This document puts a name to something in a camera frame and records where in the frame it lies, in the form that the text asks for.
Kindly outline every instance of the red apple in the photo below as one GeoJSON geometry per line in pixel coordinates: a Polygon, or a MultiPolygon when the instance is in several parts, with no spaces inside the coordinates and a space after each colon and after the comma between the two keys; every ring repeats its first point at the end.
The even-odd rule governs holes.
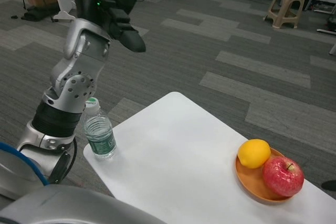
{"type": "Polygon", "coordinates": [[[302,188],[303,171],[296,162],[287,157],[268,159],[262,171],[265,185],[276,194],[290,197],[302,188]]]}

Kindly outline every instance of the gray carpet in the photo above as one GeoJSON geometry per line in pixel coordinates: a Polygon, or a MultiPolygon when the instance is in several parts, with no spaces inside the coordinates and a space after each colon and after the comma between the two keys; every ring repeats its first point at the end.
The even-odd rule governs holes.
{"type": "MultiPolygon", "coordinates": [[[[243,136],[267,140],[316,186],[336,179],[336,57],[328,54],[336,37],[315,32],[327,16],[313,12],[296,30],[273,30],[262,19],[270,1],[138,2],[131,20],[147,52],[114,42],[96,93],[113,126],[178,91],[243,136]]],[[[10,19],[23,13],[20,0],[0,0],[0,141],[12,145],[49,87],[69,25],[10,19]]],[[[77,133],[80,155],[64,183],[108,194],[77,133]]]]}

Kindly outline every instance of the lemon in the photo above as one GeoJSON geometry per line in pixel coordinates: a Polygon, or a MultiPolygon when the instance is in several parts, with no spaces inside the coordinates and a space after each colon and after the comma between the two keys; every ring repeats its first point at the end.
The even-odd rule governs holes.
{"type": "Polygon", "coordinates": [[[270,155],[271,149],[268,143],[261,139],[246,141],[238,150],[240,163],[248,168],[261,167],[270,155]]]}

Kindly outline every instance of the stool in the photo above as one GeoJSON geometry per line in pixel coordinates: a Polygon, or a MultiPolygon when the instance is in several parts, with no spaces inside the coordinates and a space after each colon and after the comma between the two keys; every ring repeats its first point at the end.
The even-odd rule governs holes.
{"type": "Polygon", "coordinates": [[[267,16],[264,18],[271,18],[273,19],[274,28],[280,28],[283,23],[294,23],[294,28],[298,28],[298,22],[302,13],[303,5],[305,0],[282,0],[282,6],[280,9],[274,9],[275,3],[277,0],[273,0],[271,6],[268,9],[267,16]],[[295,14],[290,11],[292,4],[298,1],[300,2],[300,7],[298,12],[295,14]]]}

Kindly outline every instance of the plastic bottle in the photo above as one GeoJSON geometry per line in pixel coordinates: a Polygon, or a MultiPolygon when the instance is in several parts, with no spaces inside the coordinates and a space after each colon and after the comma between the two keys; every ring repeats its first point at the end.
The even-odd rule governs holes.
{"type": "Polygon", "coordinates": [[[93,153],[98,158],[109,158],[116,150],[112,124],[100,109],[97,98],[90,98],[84,110],[84,132],[93,153]]]}

